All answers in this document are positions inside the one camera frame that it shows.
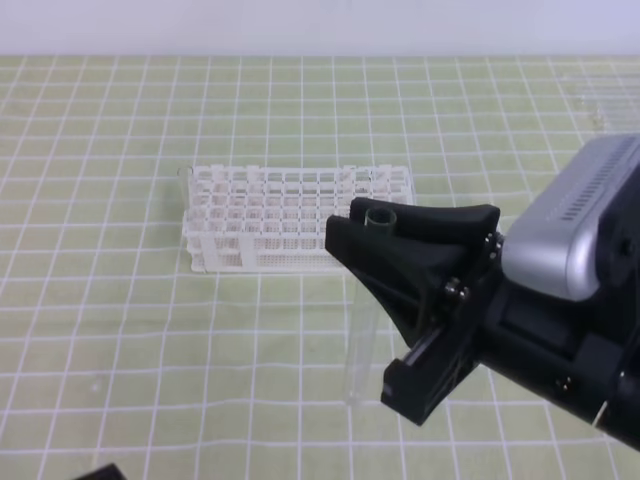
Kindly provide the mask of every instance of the screw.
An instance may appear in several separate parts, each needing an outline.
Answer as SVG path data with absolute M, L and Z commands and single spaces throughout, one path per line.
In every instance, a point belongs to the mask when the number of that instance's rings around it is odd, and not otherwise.
M 458 278 L 452 278 L 451 280 L 449 280 L 449 282 L 447 282 L 447 284 L 444 287 L 444 291 L 447 295 L 456 295 L 458 292 L 458 286 L 460 285 L 460 280 Z
M 566 377 L 564 379 L 559 378 L 556 380 L 556 387 L 558 387 L 563 392 L 568 392 L 571 387 L 571 377 Z

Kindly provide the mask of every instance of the clear test tube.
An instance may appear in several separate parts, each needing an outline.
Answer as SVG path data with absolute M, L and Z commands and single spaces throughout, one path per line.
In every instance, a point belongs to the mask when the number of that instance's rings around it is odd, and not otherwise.
M 365 213 L 365 227 L 373 235 L 393 235 L 397 217 L 385 207 L 370 208 Z M 349 315 L 347 362 L 345 365 L 345 402 L 357 406 L 366 395 L 373 349 L 380 317 L 384 309 L 369 290 L 356 280 Z
M 189 209 L 189 187 L 191 178 L 193 177 L 193 168 L 191 166 L 180 167 L 178 169 L 178 182 L 180 183 L 180 195 L 182 197 L 182 205 L 185 210 Z

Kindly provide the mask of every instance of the white wall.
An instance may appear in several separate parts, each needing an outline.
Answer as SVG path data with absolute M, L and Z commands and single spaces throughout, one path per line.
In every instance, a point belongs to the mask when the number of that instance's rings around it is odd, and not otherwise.
M 0 0 L 0 54 L 637 54 L 639 0 Z

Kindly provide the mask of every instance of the cutting mat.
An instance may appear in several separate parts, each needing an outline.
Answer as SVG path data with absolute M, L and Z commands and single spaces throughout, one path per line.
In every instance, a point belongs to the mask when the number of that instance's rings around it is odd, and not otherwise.
M 342 402 L 340 275 L 192 274 L 178 167 L 406 165 L 513 219 L 630 58 L 0 58 L 0 471 L 64 480 L 631 480 L 640 456 L 479 369 L 419 429 Z

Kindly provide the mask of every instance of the glass test tube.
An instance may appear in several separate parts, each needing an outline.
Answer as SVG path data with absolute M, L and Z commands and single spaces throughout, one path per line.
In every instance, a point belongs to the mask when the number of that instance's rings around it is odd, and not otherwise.
M 180 195 L 185 210 L 189 209 L 189 184 L 193 176 L 193 168 L 190 166 L 178 169 L 178 182 L 180 183 Z
M 374 235 L 393 235 L 396 221 L 393 210 L 376 207 L 366 211 L 364 225 Z M 357 406 L 366 395 L 376 332 L 382 315 L 385 312 L 378 300 L 356 279 L 345 365 L 344 393 L 349 406 Z

